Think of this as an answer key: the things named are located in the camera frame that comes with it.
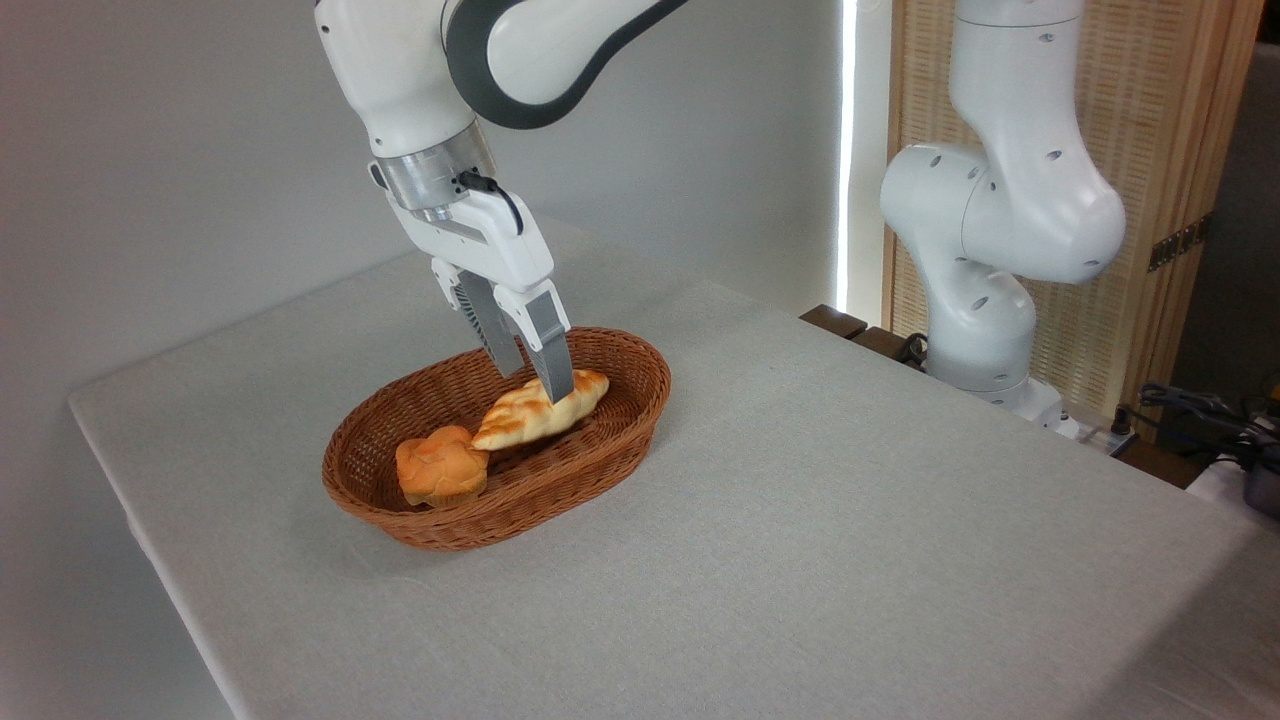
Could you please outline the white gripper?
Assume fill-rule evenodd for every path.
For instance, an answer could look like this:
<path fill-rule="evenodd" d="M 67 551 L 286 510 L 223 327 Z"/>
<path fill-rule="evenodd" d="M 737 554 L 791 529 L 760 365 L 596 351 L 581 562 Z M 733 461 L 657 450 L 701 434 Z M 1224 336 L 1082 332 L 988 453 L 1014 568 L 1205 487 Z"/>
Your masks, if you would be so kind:
<path fill-rule="evenodd" d="M 476 167 L 445 181 L 447 204 L 407 210 L 396 199 L 392 177 L 369 165 L 374 182 L 431 270 L 451 306 L 468 322 L 495 369 L 512 377 L 525 360 L 506 324 L 515 323 L 550 404 L 575 389 L 564 307 L 550 279 L 554 263 L 527 208 Z"/>

